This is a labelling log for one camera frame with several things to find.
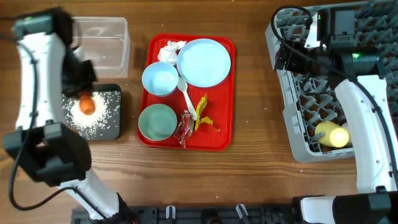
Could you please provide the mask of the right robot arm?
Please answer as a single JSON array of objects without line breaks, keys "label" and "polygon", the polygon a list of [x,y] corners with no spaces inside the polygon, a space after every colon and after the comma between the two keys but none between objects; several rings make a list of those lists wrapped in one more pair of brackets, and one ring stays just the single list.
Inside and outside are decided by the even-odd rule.
[{"label": "right robot arm", "polygon": [[387,102],[384,64],[375,47],[359,47],[349,7],[321,9],[304,27],[317,25],[319,45],[281,39],[275,68],[328,78],[344,111],[357,169],[356,195],[295,197],[295,223],[396,223],[397,136]]}]

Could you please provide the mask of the pink cup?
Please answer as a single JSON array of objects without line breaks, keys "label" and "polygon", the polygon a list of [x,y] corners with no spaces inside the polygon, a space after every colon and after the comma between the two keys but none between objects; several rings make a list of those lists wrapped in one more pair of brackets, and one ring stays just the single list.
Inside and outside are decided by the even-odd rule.
[{"label": "pink cup", "polygon": [[344,123],[341,125],[341,127],[348,133],[348,144],[352,143],[352,137],[351,137],[351,133],[348,127],[348,123]]}]

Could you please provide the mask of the orange carrot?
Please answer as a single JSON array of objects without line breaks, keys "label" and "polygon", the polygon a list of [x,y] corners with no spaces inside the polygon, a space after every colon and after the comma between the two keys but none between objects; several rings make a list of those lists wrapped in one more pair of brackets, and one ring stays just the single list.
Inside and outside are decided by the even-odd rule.
[{"label": "orange carrot", "polygon": [[88,91],[83,91],[79,95],[80,111],[85,115],[91,115],[95,112],[95,103],[92,95]]}]

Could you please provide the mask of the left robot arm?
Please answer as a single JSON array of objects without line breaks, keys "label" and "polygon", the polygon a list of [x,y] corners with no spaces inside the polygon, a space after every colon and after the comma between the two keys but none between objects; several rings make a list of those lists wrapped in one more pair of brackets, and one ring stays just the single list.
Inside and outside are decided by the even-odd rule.
[{"label": "left robot arm", "polygon": [[10,41],[21,59],[21,104],[15,131],[2,144],[14,168],[71,195],[91,223],[137,223],[122,197],[96,175],[87,141],[63,115],[63,97],[91,92],[96,81],[91,61],[76,56],[71,15],[56,7],[13,21]]}]

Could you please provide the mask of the yellow cup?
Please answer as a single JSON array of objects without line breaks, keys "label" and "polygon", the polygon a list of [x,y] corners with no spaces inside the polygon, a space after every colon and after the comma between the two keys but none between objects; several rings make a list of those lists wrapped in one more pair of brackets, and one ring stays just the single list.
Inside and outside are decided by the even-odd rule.
[{"label": "yellow cup", "polygon": [[315,135],[323,134],[317,141],[328,147],[344,147],[349,142],[347,130],[331,121],[322,121],[315,128]]}]

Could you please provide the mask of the green bowl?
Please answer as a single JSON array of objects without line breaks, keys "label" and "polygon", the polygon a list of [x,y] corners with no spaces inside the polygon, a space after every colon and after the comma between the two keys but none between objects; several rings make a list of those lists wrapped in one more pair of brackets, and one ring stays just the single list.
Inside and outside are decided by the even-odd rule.
[{"label": "green bowl", "polygon": [[167,105],[150,105],[140,114],[138,127],[146,139],[162,141],[173,135],[177,127],[177,116]]}]

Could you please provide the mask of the light blue bowl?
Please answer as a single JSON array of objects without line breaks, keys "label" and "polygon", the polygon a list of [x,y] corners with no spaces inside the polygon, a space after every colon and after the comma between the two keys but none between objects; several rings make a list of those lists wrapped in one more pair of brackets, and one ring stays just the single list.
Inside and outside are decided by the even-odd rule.
[{"label": "light blue bowl", "polygon": [[155,62],[147,66],[142,74],[142,85],[150,94],[165,97],[177,87],[177,69],[167,62]]}]

